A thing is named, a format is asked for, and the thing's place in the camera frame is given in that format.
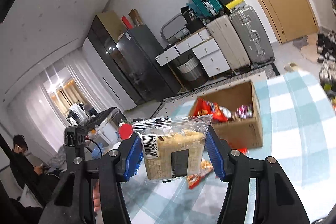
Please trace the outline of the person's left hand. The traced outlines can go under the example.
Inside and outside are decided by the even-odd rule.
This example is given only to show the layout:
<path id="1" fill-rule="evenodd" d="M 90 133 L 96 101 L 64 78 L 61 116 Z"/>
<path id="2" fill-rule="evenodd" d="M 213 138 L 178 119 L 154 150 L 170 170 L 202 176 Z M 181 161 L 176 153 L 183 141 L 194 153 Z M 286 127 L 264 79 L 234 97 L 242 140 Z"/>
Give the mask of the person's left hand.
<path id="1" fill-rule="evenodd" d="M 94 212 L 95 213 L 97 213 L 98 211 L 101 210 L 99 181 L 96 181 L 96 184 L 93 187 L 93 205 L 94 205 Z"/>

